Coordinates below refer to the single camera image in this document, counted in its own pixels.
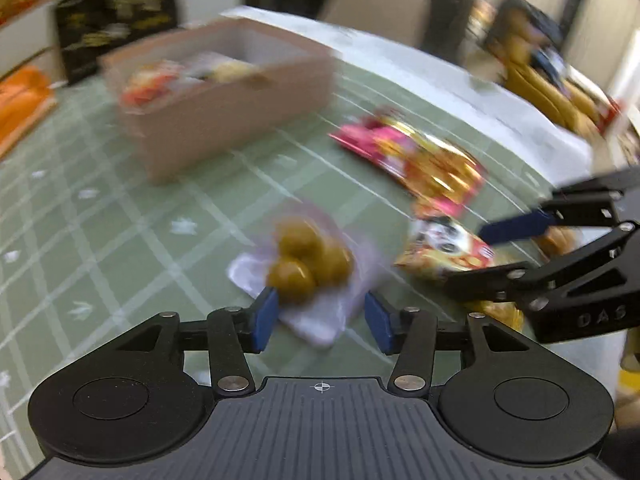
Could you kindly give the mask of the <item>black plum gift bag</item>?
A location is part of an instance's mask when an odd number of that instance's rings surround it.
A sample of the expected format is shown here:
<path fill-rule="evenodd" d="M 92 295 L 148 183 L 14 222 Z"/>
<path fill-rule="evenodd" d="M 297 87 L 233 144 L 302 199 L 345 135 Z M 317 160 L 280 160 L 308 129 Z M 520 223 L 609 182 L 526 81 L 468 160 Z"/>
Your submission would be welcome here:
<path fill-rule="evenodd" d="M 177 27 L 179 12 L 176 0 L 58 0 L 53 19 L 65 79 L 77 84 L 108 52 Z"/>

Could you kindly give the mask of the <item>yellow red snack bag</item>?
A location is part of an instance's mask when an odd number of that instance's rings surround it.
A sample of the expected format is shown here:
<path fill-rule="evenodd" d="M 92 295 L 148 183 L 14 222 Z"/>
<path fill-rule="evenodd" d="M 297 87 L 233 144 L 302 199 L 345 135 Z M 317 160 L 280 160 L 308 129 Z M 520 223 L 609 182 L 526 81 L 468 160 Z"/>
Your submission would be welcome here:
<path fill-rule="evenodd" d="M 415 214 L 405 246 L 394 266 L 416 278 L 443 282 L 450 272 L 483 270 L 512 263 L 509 255 L 495 252 L 462 224 L 435 209 Z"/>

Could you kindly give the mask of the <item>snacks inside box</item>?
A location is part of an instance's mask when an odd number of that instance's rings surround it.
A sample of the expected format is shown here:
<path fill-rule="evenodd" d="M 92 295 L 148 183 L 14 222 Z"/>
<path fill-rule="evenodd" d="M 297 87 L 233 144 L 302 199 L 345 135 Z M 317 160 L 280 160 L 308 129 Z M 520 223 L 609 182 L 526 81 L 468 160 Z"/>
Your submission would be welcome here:
<path fill-rule="evenodd" d="M 137 68 L 120 94 L 126 106 L 140 107 L 199 84 L 226 84 L 246 77 L 262 76 L 262 69 L 249 62 L 213 51 L 191 56 L 180 63 L 160 60 Z"/>

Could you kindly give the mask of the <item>pink wooden box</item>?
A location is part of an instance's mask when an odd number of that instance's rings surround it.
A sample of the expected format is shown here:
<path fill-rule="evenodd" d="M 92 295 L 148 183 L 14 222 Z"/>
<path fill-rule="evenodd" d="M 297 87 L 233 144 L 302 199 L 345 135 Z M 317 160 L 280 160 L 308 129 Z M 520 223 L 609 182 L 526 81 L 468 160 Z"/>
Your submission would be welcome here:
<path fill-rule="evenodd" d="M 102 56 L 107 88 L 121 98 L 129 79 L 158 64 L 196 67 L 213 55 L 250 64 L 232 81 L 178 81 L 148 104 L 119 102 L 122 122 L 153 183 L 321 110 L 335 87 L 334 51 L 249 18 L 221 18 L 155 35 Z"/>

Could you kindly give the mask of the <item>green checkered table mat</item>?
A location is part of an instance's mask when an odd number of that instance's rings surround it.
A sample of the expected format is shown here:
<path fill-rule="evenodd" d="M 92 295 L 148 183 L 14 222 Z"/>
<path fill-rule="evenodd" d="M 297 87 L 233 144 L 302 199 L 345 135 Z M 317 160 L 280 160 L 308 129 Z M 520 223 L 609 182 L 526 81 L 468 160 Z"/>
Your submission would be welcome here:
<path fill-rule="evenodd" d="M 27 402 L 44 378 L 160 311 L 199 320 L 245 307 L 228 264 L 291 198 L 382 254 L 382 293 L 453 320 L 460 309 L 394 267 L 410 195 L 331 132 L 380 105 L 466 148 L 488 179 L 462 214 L 474 230 L 544 197 L 547 178 L 431 98 L 343 64 L 331 104 L 152 185 L 99 77 L 58 90 L 56 110 L 1 165 L 1 468 L 41 460 Z"/>

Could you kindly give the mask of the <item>green plums clear pack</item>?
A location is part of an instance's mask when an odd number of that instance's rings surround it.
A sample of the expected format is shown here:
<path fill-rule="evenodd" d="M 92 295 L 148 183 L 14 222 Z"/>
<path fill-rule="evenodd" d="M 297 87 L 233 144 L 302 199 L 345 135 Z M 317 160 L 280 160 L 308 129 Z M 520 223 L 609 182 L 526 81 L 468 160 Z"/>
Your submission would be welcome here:
<path fill-rule="evenodd" d="M 307 344 L 329 348 L 385 271 L 370 235 L 341 229 L 306 200 L 286 200 L 254 244 L 229 263 L 227 276 L 252 298 L 274 288 L 279 320 Z"/>

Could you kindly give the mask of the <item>pink red snack bag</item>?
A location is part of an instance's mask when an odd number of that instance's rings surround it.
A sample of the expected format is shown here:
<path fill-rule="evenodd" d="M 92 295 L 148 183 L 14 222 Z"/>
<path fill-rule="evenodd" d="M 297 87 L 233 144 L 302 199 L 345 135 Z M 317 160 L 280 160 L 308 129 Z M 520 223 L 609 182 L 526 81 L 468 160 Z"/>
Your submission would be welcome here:
<path fill-rule="evenodd" d="M 416 199 L 418 214 L 460 216 L 485 182 L 486 171 L 475 157 L 414 128 L 392 108 L 342 125 L 330 138 L 397 180 Z"/>

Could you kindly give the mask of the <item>beige chair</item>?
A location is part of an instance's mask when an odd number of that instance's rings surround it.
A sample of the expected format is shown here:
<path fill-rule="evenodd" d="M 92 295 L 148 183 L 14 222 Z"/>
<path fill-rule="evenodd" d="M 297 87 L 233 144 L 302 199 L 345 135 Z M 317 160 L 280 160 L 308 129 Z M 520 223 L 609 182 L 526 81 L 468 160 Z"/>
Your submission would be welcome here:
<path fill-rule="evenodd" d="M 431 0 L 324 0 L 319 20 L 419 47 Z"/>

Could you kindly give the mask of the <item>brown bun pack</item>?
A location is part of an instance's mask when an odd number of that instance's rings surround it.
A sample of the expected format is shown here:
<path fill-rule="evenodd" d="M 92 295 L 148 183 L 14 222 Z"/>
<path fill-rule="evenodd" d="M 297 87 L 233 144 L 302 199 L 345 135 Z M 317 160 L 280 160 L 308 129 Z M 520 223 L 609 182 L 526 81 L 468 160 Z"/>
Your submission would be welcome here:
<path fill-rule="evenodd" d="M 544 234 L 533 238 L 546 260 L 574 252 L 581 240 L 580 231 L 567 226 L 550 226 Z"/>

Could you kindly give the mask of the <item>orange packet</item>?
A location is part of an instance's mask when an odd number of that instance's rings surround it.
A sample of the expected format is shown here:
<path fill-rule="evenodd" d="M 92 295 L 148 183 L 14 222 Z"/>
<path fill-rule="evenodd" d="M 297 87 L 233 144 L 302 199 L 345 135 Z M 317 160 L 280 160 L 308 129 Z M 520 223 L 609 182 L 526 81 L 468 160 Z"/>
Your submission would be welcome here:
<path fill-rule="evenodd" d="M 6 157 L 58 105 L 50 80 L 33 65 L 1 81 L 0 154 Z"/>

